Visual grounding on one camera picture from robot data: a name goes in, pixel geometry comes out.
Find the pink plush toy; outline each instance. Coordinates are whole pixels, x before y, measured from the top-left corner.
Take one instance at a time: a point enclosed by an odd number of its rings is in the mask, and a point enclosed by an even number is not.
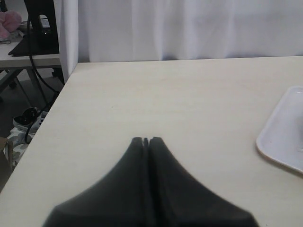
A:
[[[0,38],[8,38],[20,26],[21,21],[22,17],[18,12],[0,12]]]

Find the white plastic tray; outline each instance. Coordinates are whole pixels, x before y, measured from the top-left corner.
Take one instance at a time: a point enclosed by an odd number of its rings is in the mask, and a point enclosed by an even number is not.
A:
[[[303,173],[303,87],[291,87],[257,138],[266,157]]]

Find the white desk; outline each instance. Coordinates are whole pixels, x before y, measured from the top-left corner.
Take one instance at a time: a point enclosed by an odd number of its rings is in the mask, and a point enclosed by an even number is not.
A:
[[[81,63],[0,194],[1,227],[40,227],[102,178],[134,136],[164,139],[209,189],[262,227],[301,227],[303,178],[255,146],[303,57]]]
[[[8,53],[20,42],[21,38],[13,40],[11,44],[0,44],[0,70],[28,69],[32,68],[29,57],[12,57]],[[59,54],[34,56],[37,68],[60,67]]]
[[[11,55],[8,55],[8,53],[13,50],[21,40],[22,38],[18,38],[13,40],[10,44],[0,44],[0,71],[10,70],[10,74],[7,74],[5,78],[0,80],[0,92],[10,81],[16,78],[22,70],[27,70],[33,86],[36,91],[39,92],[37,93],[37,98],[40,100],[41,106],[45,106],[45,104],[42,104],[41,98],[46,102],[46,97],[35,73],[33,72],[29,57],[12,57]],[[61,66],[59,54],[37,55],[33,56],[33,59],[37,68],[58,68]]]

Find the cardboard box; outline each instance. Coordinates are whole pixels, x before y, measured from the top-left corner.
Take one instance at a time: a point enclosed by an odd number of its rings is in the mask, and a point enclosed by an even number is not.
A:
[[[13,171],[13,144],[7,138],[0,137],[0,192]]]

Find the white curtain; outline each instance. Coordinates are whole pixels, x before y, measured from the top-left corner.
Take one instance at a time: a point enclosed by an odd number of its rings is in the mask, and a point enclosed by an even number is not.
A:
[[[55,1],[66,77],[78,60],[303,54],[303,0]]]

